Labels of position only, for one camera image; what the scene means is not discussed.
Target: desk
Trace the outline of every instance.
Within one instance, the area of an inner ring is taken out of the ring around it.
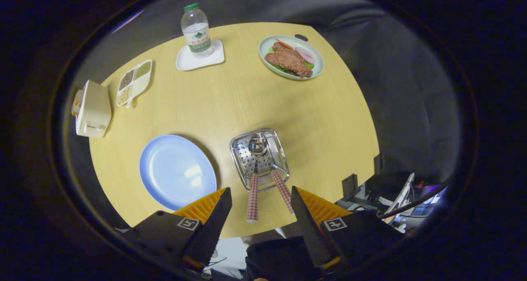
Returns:
[[[344,61],[310,26],[243,23],[210,29],[224,44],[225,62],[191,71],[175,67],[184,37],[162,43],[117,69],[108,87],[112,120],[104,138],[90,138],[100,185],[121,217],[135,226],[157,210],[169,211],[146,191],[139,157],[153,138],[177,134],[197,144],[209,157],[218,189],[231,187],[232,209],[220,238],[265,232],[296,221],[278,189],[259,194],[258,223],[247,223],[248,192],[229,151],[235,136],[262,127],[274,129],[290,169],[287,186],[301,187],[326,200],[342,198],[341,181],[358,175],[359,184],[374,174],[379,148],[366,101]],[[269,70],[258,43],[270,35],[302,34],[324,58],[324,71],[312,80],[295,81]],[[150,86],[133,108],[117,107],[123,74],[138,63],[154,61]]]

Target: white toaster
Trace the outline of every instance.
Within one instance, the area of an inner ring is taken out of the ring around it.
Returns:
[[[75,116],[77,135],[103,138],[112,118],[107,87],[88,80],[84,89],[75,94],[72,114]]]

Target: table surface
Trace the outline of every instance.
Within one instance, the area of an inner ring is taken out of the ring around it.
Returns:
[[[104,138],[90,138],[100,185],[121,217],[135,226],[157,210],[139,176],[145,145],[164,134],[190,139],[211,160],[218,189],[231,187],[232,209],[220,238],[265,232],[296,221],[278,189],[260,192],[258,223],[247,223],[248,192],[229,151],[235,136],[270,127],[287,158],[286,185],[301,187],[326,200],[343,196],[341,181],[355,173],[359,184],[374,174],[377,135],[359,86],[344,61],[310,26],[288,23],[243,23],[210,29],[224,44],[225,62],[191,71],[175,67],[184,37],[162,43],[117,69],[102,84],[108,87],[112,120]],[[324,58],[324,71],[296,81],[269,70],[258,54],[271,35],[301,34]],[[154,61],[149,87],[132,108],[117,107],[115,95],[123,74],[147,59]]]

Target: food plate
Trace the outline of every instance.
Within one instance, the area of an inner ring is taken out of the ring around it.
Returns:
[[[143,185],[157,202],[177,211],[216,191],[216,175],[205,153],[177,135],[151,140],[139,158]]]
[[[143,73],[142,75],[138,75],[139,67],[141,67],[142,65],[146,63],[150,63],[148,72]],[[148,84],[150,84],[150,75],[152,74],[153,67],[154,67],[154,62],[151,59],[147,59],[143,63],[140,63],[139,65],[128,70],[128,72],[126,72],[123,75],[123,77],[119,81],[119,85],[121,84],[120,82],[122,82],[122,80],[128,73],[132,73],[132,81],[123,88],[120,88],[120,86],[117,86],[117,95],[115,95],[115,104],[117,104],[117,106],[122,106],[128,103],[129,101],[133,101],[135,97],[137,97],[140,93],[142,93],[143,91],[145,91],[145,89],[147,89]],[[132,95],[128,93],[128,96],[126,96],[128,100],[119,101],[119,97],[121,96],[122,93],[125,93],[127,89],[130,89]]]
[[[276,67],[274,67],[272,64],[270,64],[268,61],[265,60],[265,55],[269,53],[269,48],[271,48],[273,44],[275,44],[275,42],[278,42],[276,39],[289,44],[293,48],[295,47],[304,48],[305,50],[307,50],[313,55],[313,57],[316,59],[316,63],[313,69],[311,69],[313,71],[313,75],[311,75],[311,77],[300,78],[299,76],[285,73],[277,69]],[[260,59],[262,60],[264,65],[266,65],[271,71],[275,72],[276,74],[280,76],[284,76],[292,80],[310,80],[320,75],[320,73],[322,73],[322,71],[324,70],[324,60],[322,59],[322,56],[320,55],[320,53],[315,49],[315,47],[311,46],[309,43],[303,40],[300,40],[296,37],[291,37],[291,36],[286,36],[286,35],[274,35],[271,37],[266,37],[264,40],[260,42],[260,45],[258,45],[258,52],[260,53]]]

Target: stainless steel basket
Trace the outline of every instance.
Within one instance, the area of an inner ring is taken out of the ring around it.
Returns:
[[[247,191],[251,188],[251,177],[257,158],[249,152],[248,146],[251,136],[256,133],[261,133],[267,139],[268,146],[267,152],[258,157],[258,191],[260,192],[276,186],[271,177],[271,170],[276,170],[286,183],[289,179],[289,168],[284,149],[273,129],[258,129],[237,136],[230,142],[230,151],[243,187]]]

